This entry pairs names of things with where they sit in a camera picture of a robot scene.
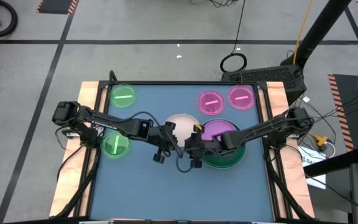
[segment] concrete floor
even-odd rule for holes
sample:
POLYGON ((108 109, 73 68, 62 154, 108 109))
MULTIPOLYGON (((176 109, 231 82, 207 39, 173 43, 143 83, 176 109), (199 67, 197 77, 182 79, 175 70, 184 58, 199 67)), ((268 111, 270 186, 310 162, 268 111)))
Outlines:
MULTIPOLYGON (((111 69, 120 80, 219 80, 219 63, 233 45, 207 40, 233 40, 242 6, 242 1, 216 9, 208 2, 194 6, 188 0, 81 0, 71 22, 66 15, 36 14, 38 1, 8 2, 17 10, 19 25, 12 35, 0 39, 0 221, 5 222, 49 215, 63 157, 53 135, 56 126, 50 121, 57 102, 76 100, 82 81, 105 80, 111 69), (6 39, 18 41, 7 44, 3 41, 6 39), (180 45, 179 41, 141 41, 167 39, 201 41, 180 45), (102 45, 70 40, 133 41, 102 45), (22 163, 16 164, 19 154, 25 159, 22 170, 9 184, 13 170, 21 169, 22 163), (4 195, 7 203, 1 206, 4 195)), ((314 2, 305 32, 326 2, 314 2)), ((279 40, 297 39, 308 4, 307 0, 246 2, 239 39, 277 40, 274 44, 238 45, 247 55, 247 68, 276 66, 287 50, 294 49, 279 40)), ((349 9, 358 26, 355 1, 349 9)), ((357 40, 345 14, 325 40, 357 40)), ((235 69, 239 63, 233 59, 226 69, 235 69)), ((328 73, 358 75, 358 44, 320 45, 306 64, 306 94, 321 113, 334 108, 328 73)), ((345 150, 338 120, 328 121, 337 132, 337 155, 342 154, 345 150)), ((313 132, 332 136, 322 122, 313 132)), ((348 181, 347 170, 330 174, 327 179, 345 195, 349 195, 348 181)), ((347 221, 346 214, 336 209, 348 210, 349 205, 338 196, 314 187, 310 192, 318 218, 347 221)))

